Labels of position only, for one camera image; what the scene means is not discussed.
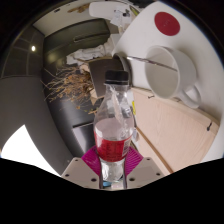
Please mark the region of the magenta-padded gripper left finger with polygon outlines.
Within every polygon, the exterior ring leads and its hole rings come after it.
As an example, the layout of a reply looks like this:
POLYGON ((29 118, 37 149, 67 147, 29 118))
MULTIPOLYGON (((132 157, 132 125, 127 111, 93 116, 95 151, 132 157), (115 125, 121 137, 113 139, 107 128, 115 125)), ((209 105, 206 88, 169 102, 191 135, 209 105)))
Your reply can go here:
POLYGON ((96 147, 89 149, 81 158, 74 157, 61 177, 84 188, 100 189, 101 163, 96 147))

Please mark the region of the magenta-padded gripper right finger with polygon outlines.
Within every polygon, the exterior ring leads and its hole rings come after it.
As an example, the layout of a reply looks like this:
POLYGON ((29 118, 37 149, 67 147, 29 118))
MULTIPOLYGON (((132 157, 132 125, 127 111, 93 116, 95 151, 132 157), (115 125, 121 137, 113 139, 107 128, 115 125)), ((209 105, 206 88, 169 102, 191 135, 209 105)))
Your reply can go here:
POLYGON ((130 148, 124 163, 124 188, 140 188, 163 178, 164 174, 150 157, 130 148))

